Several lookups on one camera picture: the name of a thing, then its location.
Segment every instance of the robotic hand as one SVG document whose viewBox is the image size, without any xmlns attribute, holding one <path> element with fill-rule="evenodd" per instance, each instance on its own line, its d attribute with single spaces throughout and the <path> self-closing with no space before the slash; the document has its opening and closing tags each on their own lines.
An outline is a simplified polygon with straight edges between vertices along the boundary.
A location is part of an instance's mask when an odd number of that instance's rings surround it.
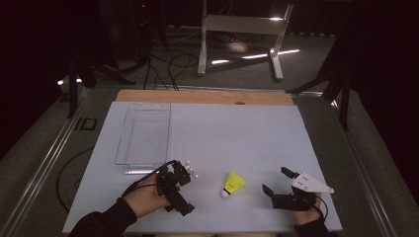
<svg viewBox="0 0 419 237">
<path fill-rule="evenodd" d="M 173 171 L 169 170 L 169 165 L 172 165 Z M 158 173 L 156 178 L 158 195 L 166 197 L 170 202 L 170 205 L 165 207 L 167 211 L 176 209 L 183 216 L 185 216 L 195 209 L 195 207 L 190 203 L 187 203 L 179 193 L 180 187 L 190 183 L 191 175 L 194 174 L 192 168 L 189 166 L 189 162 L 186 163 L 186 167 L 176 160 L 163 164 L 150 174 L 144 176 L 142 179 L 132 183 L 124 191 L 123 197 L 130 192 L 141 188 L 142 181 L 155 173 Z"/>
<path fill-rule="evenodd" d="M 293 180 L 293 192 L 290 195 L 275 195 L 274 192 L 262 185 L 265 195 L 271 198 L 274 208 L 303 211 L 314 207 L 317 196 L 315 193 L 333 194 L 334 190 L 314 179 L 306 173 L 295 173 L 285 167 L 281 172 Z"/>
</svg>

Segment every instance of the dark background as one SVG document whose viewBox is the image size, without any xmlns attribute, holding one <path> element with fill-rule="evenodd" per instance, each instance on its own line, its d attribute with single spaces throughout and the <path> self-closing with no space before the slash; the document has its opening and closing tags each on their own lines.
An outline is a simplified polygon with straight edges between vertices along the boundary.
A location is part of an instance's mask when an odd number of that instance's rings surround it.
<svg viewBox="0 0 419 237">
<path fill-rule="evenodd" d="M 216 4 L 222 4 L 220 2 L 215 1 L 209 12 L 218 9 Z M 419 106 L 415 94 L 419 89 L 419 8 L 414 1 L 407 0 L 354 1 L 351 6 L 313 2 L 295 5 L 288 33 L 304 33 L 306 37 L 311 33 L 338 35 L 320 75 L 355 55 L 352 89 L 359 92 L 418 201 L 419 186 L 415 183 L 419 181 L 419 156 L 415 148 L 419 145 Z M 201 4 L 196 0 L 169 1 L 170 11 L 164 14 L 166 23 L 178 27 L 198 26 Z M 238 15 L 253 13 L 255 16 L 268 12 L 263 4 L 249 4 L 233 11 Z M 67 75 L 71 54 L 62 37 L 63 31 L 78 48 L 100 63 L 114 63 L 96 1 L 7 0 L 0 3 L 3 136 L 0 157 L 61 96 L 56 81 Z"/>
</svg>

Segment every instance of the yellow shuttlecock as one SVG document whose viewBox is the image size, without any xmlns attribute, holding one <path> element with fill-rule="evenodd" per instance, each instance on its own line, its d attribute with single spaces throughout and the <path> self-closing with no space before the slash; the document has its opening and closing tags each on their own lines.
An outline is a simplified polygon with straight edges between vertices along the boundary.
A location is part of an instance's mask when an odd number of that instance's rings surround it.
<svg viewBox="0 0 419 237">
<path fill-rule="evenodd" d="M 228 174 L 227 182 L 225 182 L 225 187 L 221 191 L 221 196 L 223 198 L 228 198 L 233 192 L 237 191 L 238 189 L 242 188 L 246 185 L 246 181 L 243 180 L 237 173 L 231 171 Z"/>
</svg>

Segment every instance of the table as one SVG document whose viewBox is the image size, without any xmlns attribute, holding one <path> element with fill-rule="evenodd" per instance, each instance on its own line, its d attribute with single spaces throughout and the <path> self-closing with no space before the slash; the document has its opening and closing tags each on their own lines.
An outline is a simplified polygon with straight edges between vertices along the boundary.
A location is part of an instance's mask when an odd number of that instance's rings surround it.
<svg viewBox="0 0 419 237">
<path fill-rule="evenodd" d="M 298 167 L 324 181 L 298 109 L 287 94 L 122 90 L 111 105 L 63 232 L 69 232 L 83 215 L 106 210 L 129 184 L 140 178 L 124 175 L 123 168 L 115 165 L 119 133 L 129 102 L 172 103 L 168 160 L 188 158 L 200 177 L 181 189 L 184 198 L 197 207 L 192 213 L 183 217 L 175 211 L 166 213 L 160 209 L 141 218 L 127 232 L 293 231 L 291 213 L 272 208 L 270 199 L 262 193 L 262 183 L 276 192 L 290 192 L 291 180 L 281 176 L 281 165 Z M 249 106 L 231 105 L 236 102 Z M 217 127 L 221 121 L 226 123 Z M 211 132 L 223 132 L 223 136 L 211 139 Z M 248 184 L 223 199 L 219 192 L 230 169 L 245 177 Z M 332 199 L 329 195 L 324 199 L 329 206 L 326 225 L 331 230 L 341 229 Z"/>
<path fill-rule="evenodd" d="M 281 70 L 278 52 L 287 29 L 293 5 L 287 7 L 282 19 L 238 17 L 207 14 L 207 0 L 203 0 L 203 21 L 201 26 L 202 40 L 201 51 L 198 63 L 198 75 L 206 74 L 207 67 L 207 31 L 253 33 L 264 35 L 275 35 L 277 40 L 275 46 L 270 49 L 270 57 L 274 68 L 275 79 L 281 81 L 284 78 Z"/>
</svg>

